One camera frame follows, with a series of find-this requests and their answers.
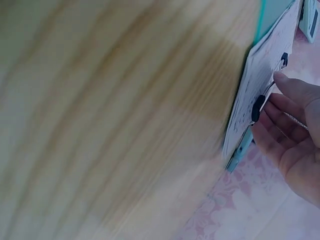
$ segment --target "white paper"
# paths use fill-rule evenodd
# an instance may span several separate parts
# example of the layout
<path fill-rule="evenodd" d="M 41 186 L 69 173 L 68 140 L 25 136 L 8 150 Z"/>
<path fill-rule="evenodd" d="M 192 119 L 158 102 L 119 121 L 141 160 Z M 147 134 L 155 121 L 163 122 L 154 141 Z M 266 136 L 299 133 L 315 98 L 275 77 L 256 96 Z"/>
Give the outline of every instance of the white paper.
<path fill-rule="evenodd" d="M 295 0 L 248 54 L 224 139 L 225 158 L 239 144 L 251 122 L 253 104 L 259 95 L 265 93 L 273 73 L 278 70 L 283 53 L 292 53 L 299 3 L 299 0 Z"/>

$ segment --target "pink floral floor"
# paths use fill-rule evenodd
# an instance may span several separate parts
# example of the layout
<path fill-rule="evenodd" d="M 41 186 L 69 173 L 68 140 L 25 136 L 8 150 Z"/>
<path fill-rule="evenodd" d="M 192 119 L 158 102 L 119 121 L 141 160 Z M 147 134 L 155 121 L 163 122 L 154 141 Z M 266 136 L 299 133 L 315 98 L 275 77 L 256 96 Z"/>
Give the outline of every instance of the pink floral floor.
<path fill-rule="evenodd" d="M 320 85 L 320 31 L 309 44 L 298 30 L 285 73 Z M 174 240 L 320 240 L 319 220 L 320 209 L 295 195 L 252 144 Z"/>

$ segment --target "wood grain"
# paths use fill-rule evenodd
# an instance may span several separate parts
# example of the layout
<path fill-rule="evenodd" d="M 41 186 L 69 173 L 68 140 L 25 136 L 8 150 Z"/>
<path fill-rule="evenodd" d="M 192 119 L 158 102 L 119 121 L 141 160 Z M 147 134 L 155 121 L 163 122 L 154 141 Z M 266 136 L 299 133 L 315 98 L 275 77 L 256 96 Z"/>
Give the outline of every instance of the wood grain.
<path fill-rule="evenodd" d="M 259 7 L 0 1 L 0 239 L 172 238 L 228 161 Z"/>

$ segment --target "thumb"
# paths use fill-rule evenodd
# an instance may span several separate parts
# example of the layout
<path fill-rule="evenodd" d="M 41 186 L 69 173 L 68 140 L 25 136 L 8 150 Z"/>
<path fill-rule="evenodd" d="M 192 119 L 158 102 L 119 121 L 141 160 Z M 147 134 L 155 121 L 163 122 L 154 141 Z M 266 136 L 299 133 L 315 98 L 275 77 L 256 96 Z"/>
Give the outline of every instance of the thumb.
<path fill-rule="evenodd" d="M 320 86 L 312 85 L 296 78 L 288 78 L 279 71 L 273 74 L 273 79 L 283 95 L 303 109 L 313 101 L 320 99 Z"/>

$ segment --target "teal edge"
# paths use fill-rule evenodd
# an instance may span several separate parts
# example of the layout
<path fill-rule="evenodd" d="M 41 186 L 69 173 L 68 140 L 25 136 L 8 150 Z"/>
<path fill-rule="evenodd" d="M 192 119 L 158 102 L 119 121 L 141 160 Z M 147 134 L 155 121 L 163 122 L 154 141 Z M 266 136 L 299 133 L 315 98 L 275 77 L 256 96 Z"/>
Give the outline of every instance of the teal edge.
<path fill-rule="evenodd" d="M 226 170 L 228 172 L 232 173 L 235 170 L 238 163 L 246 155 L 247 150 L 248 150 L 253 138 L 254 137 L 252 135 L 251 129 L 250 129 L 250 127 L 248 127 L 245 134 L 243 135 L 241 143 L 239 144 L 238 148 L 233 153 L 231 161 L 229 162 L 228 166 L 226 167 Z"/>
<path fill-rule="evenodd" d="M 265 16 L 266 4 L 267 4 L 267 0 L 261 0 L 260 17 L 258 19 L 258 24 L 257 24 L 255 37 L 253 40 L 253 45 L 256 45 L 260 41 L 260 38 L 261 38 L 261 28 L 262 28 L 262 23 L 263 23 L 264 16 Z"/>

